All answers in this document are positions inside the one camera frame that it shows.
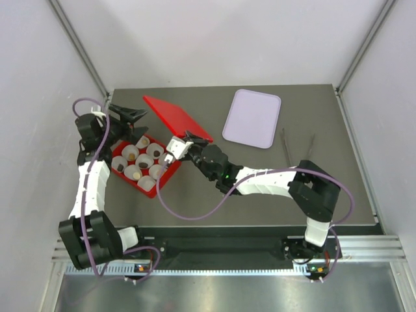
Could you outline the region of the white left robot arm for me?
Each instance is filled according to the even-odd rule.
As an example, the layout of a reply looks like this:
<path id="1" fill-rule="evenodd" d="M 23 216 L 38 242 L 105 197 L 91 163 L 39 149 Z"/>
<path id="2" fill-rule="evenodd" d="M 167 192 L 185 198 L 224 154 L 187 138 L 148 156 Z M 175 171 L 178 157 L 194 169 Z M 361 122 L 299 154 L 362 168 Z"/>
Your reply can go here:
<path id="1" fill-rule="evenodd" d="M 58 225 L 58 233 L 78 270 L 121 259 L 124 253 L 142 257 L 145 239 L 134 227 L 116 229 L 105 214 L 105 191 L 111 174 L 112 147 L 126 140 L 136 144 L 148 127 L 134 124 L 145 116 L 145 109 L 109 105 L 108 110 L 77 115 L 75 126 L 81 137 L 77 165 L 79 185 L 73 209 Z"/>

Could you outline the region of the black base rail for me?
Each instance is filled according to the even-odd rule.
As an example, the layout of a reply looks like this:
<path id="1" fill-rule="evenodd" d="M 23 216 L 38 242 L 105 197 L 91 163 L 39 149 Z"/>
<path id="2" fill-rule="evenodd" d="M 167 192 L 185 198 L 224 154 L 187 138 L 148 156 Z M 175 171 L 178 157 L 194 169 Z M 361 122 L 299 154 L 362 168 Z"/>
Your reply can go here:
<path id="1" fill-rule="evenodd" d="M 141 246 L 159 249 L 160 270 L 257 270 L 340 260 L 330 234 L 322 247 L 304 241 L 304 226 L 138 227 Z"/>

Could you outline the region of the red box lid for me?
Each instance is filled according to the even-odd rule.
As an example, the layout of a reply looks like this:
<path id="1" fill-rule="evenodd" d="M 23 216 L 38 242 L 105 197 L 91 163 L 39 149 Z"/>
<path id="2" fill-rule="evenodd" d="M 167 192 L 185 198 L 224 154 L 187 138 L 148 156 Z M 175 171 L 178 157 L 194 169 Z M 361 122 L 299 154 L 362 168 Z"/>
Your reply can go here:
<path id="1" fill-rule="evenodd" d="M 180 106 L 151 96 L 143 96 L 142 99 L 173 135 L 185 138 L 189 132 L 210 143 L 214 141 L 213 137 Z"/>

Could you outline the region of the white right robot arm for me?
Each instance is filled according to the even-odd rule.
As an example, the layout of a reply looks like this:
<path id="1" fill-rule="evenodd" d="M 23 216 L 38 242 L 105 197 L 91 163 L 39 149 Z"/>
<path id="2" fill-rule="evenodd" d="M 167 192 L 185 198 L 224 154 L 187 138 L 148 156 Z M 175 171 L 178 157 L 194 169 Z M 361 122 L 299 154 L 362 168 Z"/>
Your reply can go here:
<path id="1" fill-rule="evenodd" d="M 326 179 L 328 175 L 311 161 L 301 161 L 288 171 L 252 169 L 236 165 L 215 144 L 185 132 L 190 142 L 184 160 L 192 161 L 196 168 L 224 194 L 245 196 L 265 194 L 284 196 L 294 200 L 307 217 L 304 240 L 287 248 L 287 256 L 310 260 L 320 256 L 328 247 L 326 239 L 341 188 Z"/>

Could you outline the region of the lavender plastic tray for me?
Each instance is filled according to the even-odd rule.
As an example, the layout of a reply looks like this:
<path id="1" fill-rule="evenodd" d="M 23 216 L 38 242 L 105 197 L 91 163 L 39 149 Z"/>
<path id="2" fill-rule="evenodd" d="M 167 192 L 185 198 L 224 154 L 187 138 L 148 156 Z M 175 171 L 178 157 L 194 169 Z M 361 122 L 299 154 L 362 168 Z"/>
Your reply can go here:
<path id="1" fill-rule="evenodd" d="M 239 89 L 224 124 L 225 140 L 260 149 L 273 145 L 281 98 L 276 95 Z"/>

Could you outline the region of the metal tongs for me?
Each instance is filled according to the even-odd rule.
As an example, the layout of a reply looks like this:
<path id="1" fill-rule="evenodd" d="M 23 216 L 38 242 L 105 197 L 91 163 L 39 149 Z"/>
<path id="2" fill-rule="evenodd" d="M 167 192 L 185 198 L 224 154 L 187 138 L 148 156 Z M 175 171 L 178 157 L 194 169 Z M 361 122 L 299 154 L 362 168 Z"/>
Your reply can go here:
<path id="1" fill-rule="evenodd" d="M 316 141 L 315 133 L 309 136 L 292 136 L 283 128 L 280 131 L 280 138 L 288 167 L 296 165 L 298 161 L 311 159 Z"/>

